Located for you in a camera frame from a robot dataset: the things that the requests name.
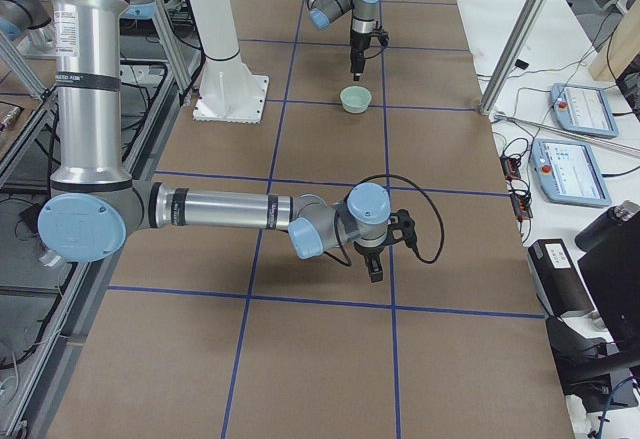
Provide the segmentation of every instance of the tablet screen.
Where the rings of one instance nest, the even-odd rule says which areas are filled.
[[[587,148],[582,145],[545,142],[553,177],[562,196],[603,199]]]

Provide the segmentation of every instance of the small robot arm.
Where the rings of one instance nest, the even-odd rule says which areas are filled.
[[[376,38],[380,46],[389,44],[389,34],[376,21],[380,0],[304,0],[311,21],[318,29],[329,27],[336,19],[351,11],[351,73],[360,80],[366,63],[365,51]]]
[[[0,31],[11,41],[26,31],[31,44],[43,52],[55,44],[51,17],[40,0],[0,0]]]
[[[146,9],[139,6],[146,0],[135,1],[52,0],[59,32],[61,165],[51,176],[52,198],[39,216],[42,241],[67,260],[92,262],[119,250],[129,235],[141,229],[166,225],[276,229],[288,232],[302,259],[335,247],[344,252],[343,245],[355,242],[371,279],[381,280],[380,252],[400,240],[407,242],[415,233],[412,226],[403,226],[397,238],[394,232],[404,216],[399,215],[402,211],[391,213],[389,195],[378,184],[359,184],[343,201],[328,205],[313,195],[196,191],[132,180],[120,154],[118,22],[136,4]],[[362,16],[352,20],[357,34],[376,30],[372,6],[376,1],[338,0],[343,9],[353,4],[361,11]],[[329,22],[339,17],[331,2],[336,3],[310,2],[318,11],[316,21],[320,14]]]

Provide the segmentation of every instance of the light green bowl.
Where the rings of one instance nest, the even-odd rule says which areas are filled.
[[[364,87],[350,86],[342,90],[340,101],[345,111],[362,114],[371,103],[371,93]]]

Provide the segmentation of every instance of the white table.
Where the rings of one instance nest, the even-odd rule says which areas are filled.
[[[474,65],[483,90],[488,84],[488,76],[493,72],[498,62],[524,1],[459,0],[460,13],[469,47],[474,56]],[[553,112],[547,114],[551,105],[549,93],[520,90],[517,111],[515,111],[518,90],[522,87],[529,87],[549,91],[554,83],[565,83],[569,78],[571,78],[570,83],[572,84],[599,87],[613,85],[613,83],[599,83],[591,78],[588,66],[596,57],[596,53],[592,52],[584,57],[591,50],[591,42],[566,1],[548,0],[519,58],[529,63],[527,71],[562,70],[529,73],[522,77],[509,79],[498,98],[495,111],[537,123],[542,122],[546,115],[544,123],[557,127]],[[564,68],[581,59],[579,65],[574,64]],[[511,73],[513,76],[521,74],[521,70]],[[616,87],[609,89],[607,96],[614,113],[631,112]],[[640,147],[640,123],[636,117],[633,114],[616,117],[616,122],[620,135],[615,141],[636,148]],[[493,130],[502,134],[508,141],[517,137],[531,139],[511,123],[497,123],[493,126]],[[529,130],[532,134],[536,132],[536,128],[529,128]],[[538,137],[562,139],[561,136],[544,130],[538,134]],[[498,151],[501,151],[502,142],[496,140],[496,145]],[[509,149],[508,153],[522,152],[523,149],[524,142],[518,141]],[[600,170],[605,174],[623,172],[640,164],[640,160],[626,155],[596,146],[592,146],[592,149]],[[536,179],[532,177],[530,168],[525,171],[523,165],[521,173],[531,185],[531,208],[534,216],[530,224],[531,233],[525,246],[529,246],[541,238],[562,238],[571,258],[574,262],[577,261],[584,253],[575,246],[573,238],[604,209],[553,204],[544,196]],[[613,204],[620,204],[624,200],[632,200],[640,204],[640,171],[620,178],[607,179],[606,185]],[[527,233],[528,227],[529,225],[525,224],[523,232]],[[574,321],[572,326],[575,326],[584,335],[603,336],[587,320]],[[590,416],[592,424],[597,428],[598,415],[591,414]],[[640,437],[640,408],[613,411],[607,417],[611,422],[605,426],[603,438]]]

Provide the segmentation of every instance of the white stand base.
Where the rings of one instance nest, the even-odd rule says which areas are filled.
[[[227,62],[208,60],[193,118],[257,124],[268,87],[269,78],[251,74],[239,56]]]
[[[48,51],[42,51],[37,47],[34,47],[31,40],[28,37],[23,38],[17,47],[20,54],[25,59],[46,59],[48,61],[56,60],[56,48],[53,46]]]

